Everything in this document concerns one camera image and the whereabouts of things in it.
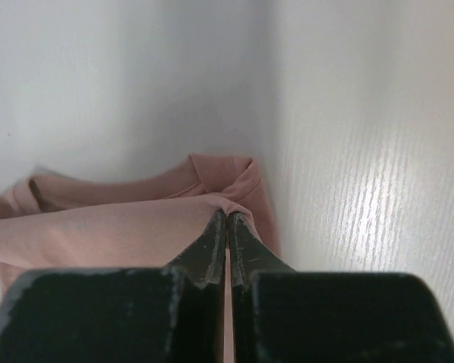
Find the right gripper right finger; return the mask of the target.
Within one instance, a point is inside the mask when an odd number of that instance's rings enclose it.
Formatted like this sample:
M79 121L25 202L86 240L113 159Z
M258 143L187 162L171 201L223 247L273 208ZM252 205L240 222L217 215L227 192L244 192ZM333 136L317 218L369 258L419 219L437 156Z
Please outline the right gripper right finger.
M237 362L454 362L430 288L395 272L298 272L228 218Z

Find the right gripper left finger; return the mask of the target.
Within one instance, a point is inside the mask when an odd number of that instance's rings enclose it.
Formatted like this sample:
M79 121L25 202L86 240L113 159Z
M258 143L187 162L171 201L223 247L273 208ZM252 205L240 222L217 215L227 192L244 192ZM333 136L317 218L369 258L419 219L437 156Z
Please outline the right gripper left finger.
M162 268L41 269L0 305L0 362L221 362L227 218Z

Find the pink t shirt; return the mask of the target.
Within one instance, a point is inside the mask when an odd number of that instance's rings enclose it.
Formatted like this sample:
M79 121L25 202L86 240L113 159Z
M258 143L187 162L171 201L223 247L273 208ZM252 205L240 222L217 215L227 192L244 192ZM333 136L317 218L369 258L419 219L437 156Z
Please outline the pink t shirt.
M99 184L35 174L0 194L0 285L37 268L161 267L200 237L213 214L240 213L279 254L257 162L190 154L138 181Z

